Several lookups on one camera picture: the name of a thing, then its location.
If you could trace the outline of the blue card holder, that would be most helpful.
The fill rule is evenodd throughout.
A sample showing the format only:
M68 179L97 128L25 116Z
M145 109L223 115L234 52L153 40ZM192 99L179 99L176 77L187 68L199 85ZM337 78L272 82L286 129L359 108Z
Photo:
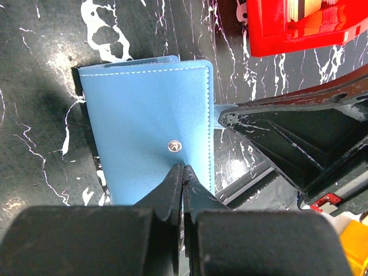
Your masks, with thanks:
M214 192L214 130L226 106L214 102L210 61L162 56L78 74L112 203L135 204L176 163Z

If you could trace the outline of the red plastic bin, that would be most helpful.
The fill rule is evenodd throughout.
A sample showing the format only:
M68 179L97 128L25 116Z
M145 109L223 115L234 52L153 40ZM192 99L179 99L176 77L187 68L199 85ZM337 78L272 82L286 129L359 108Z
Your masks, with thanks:
M339 1L288 22L286 1L247 1L251 55L344 45L367 30L367 1Z

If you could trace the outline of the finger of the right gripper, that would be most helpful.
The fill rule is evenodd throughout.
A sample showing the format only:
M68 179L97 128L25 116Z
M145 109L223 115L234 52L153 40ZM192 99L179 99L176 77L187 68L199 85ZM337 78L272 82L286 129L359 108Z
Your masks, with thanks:
M242 103L218 121L244 137L307 200L367 163L367 67L328 83Z

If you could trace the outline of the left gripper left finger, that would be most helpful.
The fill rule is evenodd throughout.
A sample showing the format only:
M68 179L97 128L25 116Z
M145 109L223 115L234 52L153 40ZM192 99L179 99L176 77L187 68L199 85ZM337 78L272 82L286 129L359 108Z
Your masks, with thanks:
M183 165L132 206L33 206L1 243L2 275L178 275Z

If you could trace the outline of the yellow plastic tray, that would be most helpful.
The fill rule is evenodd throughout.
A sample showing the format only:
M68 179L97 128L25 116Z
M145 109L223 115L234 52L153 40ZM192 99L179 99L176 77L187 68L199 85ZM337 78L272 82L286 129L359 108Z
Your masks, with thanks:
M352 220L340 234L340 241L353 275L367 275L367 225Z

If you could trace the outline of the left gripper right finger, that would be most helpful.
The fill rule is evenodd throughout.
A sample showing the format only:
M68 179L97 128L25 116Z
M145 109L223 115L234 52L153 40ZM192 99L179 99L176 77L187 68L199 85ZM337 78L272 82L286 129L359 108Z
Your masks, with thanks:
M191 275L350 275L332 225L310 212L234 211L183 169Z

